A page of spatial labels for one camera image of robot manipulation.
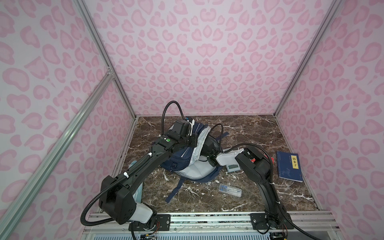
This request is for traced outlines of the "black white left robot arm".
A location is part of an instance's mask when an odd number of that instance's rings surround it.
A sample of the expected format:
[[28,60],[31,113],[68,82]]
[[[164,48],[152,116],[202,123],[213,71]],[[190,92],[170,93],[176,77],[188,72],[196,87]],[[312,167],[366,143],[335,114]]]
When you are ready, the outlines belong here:
[[157,212],[151,207],[135,201],[133,195],[144,180],[162,163],[169,160],[176,152],[197,145],[197,135],[193,133],[193,123],[177,120],[173,127],[161,135],[145,154],[128,171],[115,178],[107,176],[101,187],[99,208],[107,213],[108,219],[87,223],[96,226],[115,221],[122,225],[137,222],[145,229],[156,225]]

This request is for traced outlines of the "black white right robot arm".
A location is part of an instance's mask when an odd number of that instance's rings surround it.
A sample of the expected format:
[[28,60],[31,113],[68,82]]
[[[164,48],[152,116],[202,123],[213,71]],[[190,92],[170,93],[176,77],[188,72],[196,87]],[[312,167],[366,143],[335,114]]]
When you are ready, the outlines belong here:
[[216,139],[209,138],[203,144],[201,155],[217,166],[238,165],[258,187],[265,205],[262,224],[273,229],[293,229],[291,216],[281,203],[273,182],[273,161],[268,153],[253,143],[238,144],[223,150]]

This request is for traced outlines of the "navy blue student backpack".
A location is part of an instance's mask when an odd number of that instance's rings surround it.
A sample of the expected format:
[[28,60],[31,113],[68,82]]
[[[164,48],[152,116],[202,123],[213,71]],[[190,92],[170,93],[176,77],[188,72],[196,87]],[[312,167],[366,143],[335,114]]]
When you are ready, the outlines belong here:
[[216,139],[220,146],[220,140],[228,136],[229,133],[224,132],[219,137],[214,138],[210,135],[210,132],[211,128],[209,126],[202,123],[194,123],[193,133],[198,135],[197,147],[183,148],[161,164],[163,169],[180,176],[177,187],[174,188],[165,199],[166,203],[170,203],[186,180],[197,183],[207,183],[220,173],[222,167],[220,165],[217,167],[211,166],[206,161],[206,157],[202,156],[202,148],[206,139]]

